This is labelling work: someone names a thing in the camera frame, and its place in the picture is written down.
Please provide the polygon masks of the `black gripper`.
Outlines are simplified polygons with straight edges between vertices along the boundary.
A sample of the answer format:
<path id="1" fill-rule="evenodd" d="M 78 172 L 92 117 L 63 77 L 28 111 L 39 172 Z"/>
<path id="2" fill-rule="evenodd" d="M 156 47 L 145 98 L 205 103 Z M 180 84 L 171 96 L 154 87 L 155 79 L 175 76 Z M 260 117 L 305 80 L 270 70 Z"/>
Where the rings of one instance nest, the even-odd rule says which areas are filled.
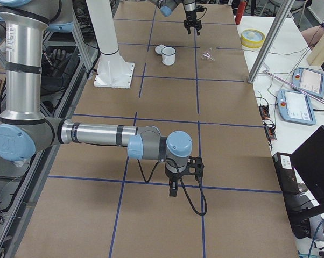
<path id="1" fill-rule="evenodd" d="M 172 172 L 165 168 L 165 174 L 169 178 L 169 196 L 176 197 L 178 193 L 178 180 L 184 175 L 189 175 L 189 168 L 180 173 Z"/>
<path id="2" fill-rule="evenodd" d="M 200 35 L 202 29 L 201 21 L 197 19 L 197 11 L 186 11 L 186 20 L 184 20 L 184 28 L 187 29 L 188 34 L 191 34 L 191 27 L 196 29 L 197 35 Z"/>

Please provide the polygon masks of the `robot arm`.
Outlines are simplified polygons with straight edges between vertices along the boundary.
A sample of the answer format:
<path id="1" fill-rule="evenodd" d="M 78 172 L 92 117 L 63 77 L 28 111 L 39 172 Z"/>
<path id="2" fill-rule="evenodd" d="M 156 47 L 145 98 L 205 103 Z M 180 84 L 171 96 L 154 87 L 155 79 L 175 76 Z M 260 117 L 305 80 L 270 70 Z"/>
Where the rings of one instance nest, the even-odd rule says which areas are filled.
<path id="1" fill-rule="evenodd" d="M 137 160 L 165 164 L 170 195 L 190 174 L 192 139 L 183 131 L 163 137 L 155 126 L 74 123 L 40 111 L 43 34 L 71 31 L 71 1 L 0 1 L 6 24 L 6 108 L 0 115 L 0 157 L 20 161 L 50 146 L 70 142 L 121 146 Z"/>
<path id="2" fill-rule="evenodd" d="M 184 20 L 184 28 L 187 30 L 187 33 L 191 34 L 191 27 L 195 29 L 197 36 L 200 35 L 200 30 L 202 29 L 202 23 L 200 18 L 197 17 L 198 12 L 205 11 L 204 6 L 196 4 L 196 1 L 193 0 L 150 0 L 161 12 L 164 17 L 168 17 L 171 13 L 182 4 L 186 19 Z"/>

